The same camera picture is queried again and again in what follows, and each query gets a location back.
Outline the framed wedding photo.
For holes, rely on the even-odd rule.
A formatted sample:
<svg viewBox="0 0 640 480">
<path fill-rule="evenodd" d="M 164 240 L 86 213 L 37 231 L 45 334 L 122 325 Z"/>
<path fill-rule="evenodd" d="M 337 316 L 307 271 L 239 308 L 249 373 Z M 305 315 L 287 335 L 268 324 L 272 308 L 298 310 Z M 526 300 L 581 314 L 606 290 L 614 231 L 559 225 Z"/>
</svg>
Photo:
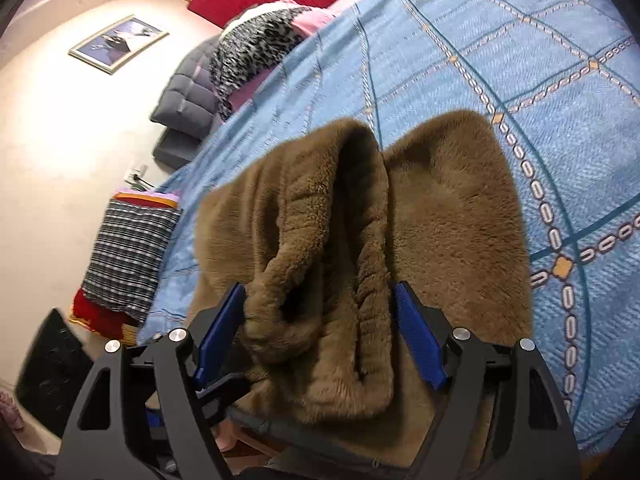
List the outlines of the framed wedding photo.
<svg viewBox="0 0 640 480">
<path fill-rule="evenodd" d="M 82 40 L 68 50 L 68 55 L 103 73 L 114 74 L 168 35 L 166 30 L 130 15 Z"/>
</svg>

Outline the leopard print blanket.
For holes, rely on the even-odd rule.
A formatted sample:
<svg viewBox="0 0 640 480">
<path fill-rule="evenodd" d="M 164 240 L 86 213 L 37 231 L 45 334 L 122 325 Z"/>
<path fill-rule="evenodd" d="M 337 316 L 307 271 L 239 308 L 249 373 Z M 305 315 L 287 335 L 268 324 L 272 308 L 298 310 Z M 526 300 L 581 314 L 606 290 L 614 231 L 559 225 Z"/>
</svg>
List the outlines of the leopard print blanket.
<svg viewBox="0 0 640 480">
<path fill-rule="evenodd" d="M 296 16 L 310 11 L 288 1 L 253 6 L 228 23 L 210 58 L 210 81 L 222 120 L 233 114 L 231 97 L 259 74 L 272 70 L 303 40 Z"/>
</svg>

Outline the pink quilt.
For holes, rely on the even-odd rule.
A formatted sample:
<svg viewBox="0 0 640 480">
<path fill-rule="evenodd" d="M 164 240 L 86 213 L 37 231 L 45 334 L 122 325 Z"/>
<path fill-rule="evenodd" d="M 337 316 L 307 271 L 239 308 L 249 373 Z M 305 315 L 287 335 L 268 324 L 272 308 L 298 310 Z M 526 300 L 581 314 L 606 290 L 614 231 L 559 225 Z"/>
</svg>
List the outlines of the pink quilt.
<svg viewBox="0 0 640 480">
<path fill-rule="evenodd" d="M 228 119 L 292 50 L 336 17 L 328 9 L 278 0 L 232 18 L 209 63 L 220 117 Z"/>
</svg>

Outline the wall power socket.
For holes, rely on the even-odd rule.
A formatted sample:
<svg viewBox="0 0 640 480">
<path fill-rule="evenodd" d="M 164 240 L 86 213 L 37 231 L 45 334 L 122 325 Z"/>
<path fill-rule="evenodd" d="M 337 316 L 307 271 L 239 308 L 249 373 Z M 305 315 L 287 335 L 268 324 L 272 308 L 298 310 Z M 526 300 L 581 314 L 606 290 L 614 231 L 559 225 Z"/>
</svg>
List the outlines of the wall power socket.
<svg viewBox="0 0 640 480">
<path fill-rule="evenodd" d="M 130 168 L 125 176 L 126 185 L 136 191 L 151 191 L 155 185 L 145 179 L 146 170 L 148 170 L 146 165 Z"/>
</svg>

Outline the brown fleece pants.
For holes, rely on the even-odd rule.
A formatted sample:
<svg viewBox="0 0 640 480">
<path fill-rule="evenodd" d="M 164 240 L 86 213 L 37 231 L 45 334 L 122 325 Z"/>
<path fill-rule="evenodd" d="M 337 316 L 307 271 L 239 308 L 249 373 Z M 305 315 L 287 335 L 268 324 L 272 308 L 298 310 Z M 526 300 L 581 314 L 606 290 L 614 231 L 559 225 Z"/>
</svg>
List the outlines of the brown fleece pants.
<svg viewBox="0 0 640 480">
<path fill-rule="evenodd" d="M 392 286 L 484 340 L 533 329 L 520 201 L 485 117 L 432 118 L 389 148 L 342 118 L 284 142 L 198 208 L 193 312 L 246 290 L 240 411 L 405 467 L 438 396 L 392 317 Z"/>
</svg>

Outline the grey upholstered headboard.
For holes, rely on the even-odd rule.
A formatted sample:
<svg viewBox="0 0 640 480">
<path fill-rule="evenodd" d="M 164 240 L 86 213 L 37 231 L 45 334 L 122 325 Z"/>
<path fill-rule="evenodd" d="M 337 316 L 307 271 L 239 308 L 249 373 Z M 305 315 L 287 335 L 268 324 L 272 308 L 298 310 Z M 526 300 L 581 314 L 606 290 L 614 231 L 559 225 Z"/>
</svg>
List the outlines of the grey upholstered headboard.
<svg viewBox="0 0 640 480">
<path fill-rule="evenodd" d="M 180 62 L 150 116 L 151 122 L 164 127 L 152 155 L 171 170 L 192 162 L 201 144 L 222 124 L 209 73 L 217 42 L 218 35 L 208 38 Z"/>
</svg>

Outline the blue patterned bed cover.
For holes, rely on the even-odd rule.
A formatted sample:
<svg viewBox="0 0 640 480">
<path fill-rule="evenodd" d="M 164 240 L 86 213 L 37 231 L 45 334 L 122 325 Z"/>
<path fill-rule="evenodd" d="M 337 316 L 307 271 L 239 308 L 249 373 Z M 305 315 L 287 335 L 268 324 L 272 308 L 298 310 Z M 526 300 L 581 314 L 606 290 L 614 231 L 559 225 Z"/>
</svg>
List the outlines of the blue patterned bed cover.
<svg viewBox="0 0 640 480">
<path fill-rule="evenodd" d="M 165 183 L 182 216 L 140 338 L 194 295 L 195 211 L 277 144 L 350 116 L 384 146 L 450 110 L 494 123 L 520 198 L 537 344 L 579 448 L 639 405 L 639 46 L 611 0 L 360 0 Z"/>
</svg>

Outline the plaid pillow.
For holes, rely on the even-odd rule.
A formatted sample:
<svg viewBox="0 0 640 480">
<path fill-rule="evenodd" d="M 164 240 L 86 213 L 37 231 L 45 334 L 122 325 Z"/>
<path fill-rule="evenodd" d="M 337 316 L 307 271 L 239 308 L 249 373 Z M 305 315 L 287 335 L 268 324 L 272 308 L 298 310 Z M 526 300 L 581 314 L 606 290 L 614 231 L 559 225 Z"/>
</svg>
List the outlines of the plaid pillow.
<svg viewBox="0 0 640 480">
<path fill-rule="evenodd" d="M 160 266 L 181 217 L 175 207 L 108 203 L 81 289 L 105 309 L 145 321 L 160 282 Z"/>
</svg>

